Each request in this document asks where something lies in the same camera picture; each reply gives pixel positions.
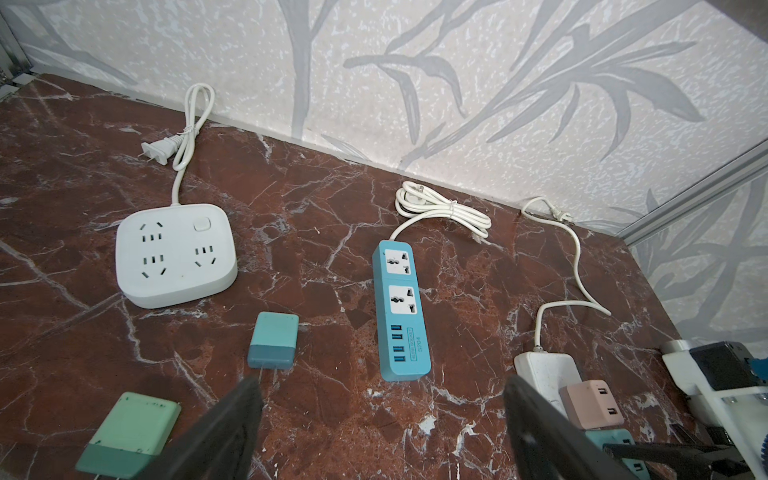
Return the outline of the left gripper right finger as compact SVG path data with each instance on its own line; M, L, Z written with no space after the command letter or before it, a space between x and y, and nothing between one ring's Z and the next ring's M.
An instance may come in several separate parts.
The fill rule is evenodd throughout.
M503 391L507 433L522 479L633 479L518 375Z

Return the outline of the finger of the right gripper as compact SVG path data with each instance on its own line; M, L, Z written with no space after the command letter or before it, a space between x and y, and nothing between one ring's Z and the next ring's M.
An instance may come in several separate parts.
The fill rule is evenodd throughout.
M750 468L735 447L669 443L607 443L614 457L659 463L678 479L749 479Z

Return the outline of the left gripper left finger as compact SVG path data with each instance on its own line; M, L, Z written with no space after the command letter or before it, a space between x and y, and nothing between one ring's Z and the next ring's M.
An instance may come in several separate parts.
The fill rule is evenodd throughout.
M258 379L243 379L136 477L246 479L263 407Z

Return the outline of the pink plug adapter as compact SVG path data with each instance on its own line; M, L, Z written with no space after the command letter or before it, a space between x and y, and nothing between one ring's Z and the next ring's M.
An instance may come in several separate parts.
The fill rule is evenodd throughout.
M604 380L589 380L559 390L568 419L581 430L622 425L624 416Z

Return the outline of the long white multicolour power strip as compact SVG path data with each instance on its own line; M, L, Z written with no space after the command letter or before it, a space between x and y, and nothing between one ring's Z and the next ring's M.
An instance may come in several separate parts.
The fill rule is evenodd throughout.
M517 355L514 367L531 387L564 417L567 416L560 390L582 382L574 359L565 353L529 351Z

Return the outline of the green plug adapter left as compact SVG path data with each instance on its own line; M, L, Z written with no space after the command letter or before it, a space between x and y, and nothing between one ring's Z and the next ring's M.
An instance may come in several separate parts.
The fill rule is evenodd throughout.
M131 479L162 452L181 413L171 400L123 393L86 445L75 469Z

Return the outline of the teal power strip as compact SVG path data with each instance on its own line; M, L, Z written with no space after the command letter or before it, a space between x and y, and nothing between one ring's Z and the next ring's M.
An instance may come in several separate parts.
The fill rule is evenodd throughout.
M432 363L413 250L383 240L372 266L381 375L388 382L417 380Z

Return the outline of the white square power socket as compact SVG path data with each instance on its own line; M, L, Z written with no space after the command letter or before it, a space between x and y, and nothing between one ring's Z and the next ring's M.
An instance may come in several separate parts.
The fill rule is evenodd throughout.
M238 273L227 214L212 204L148 209L116 234L117 284L134 305L156 309L228 289Z

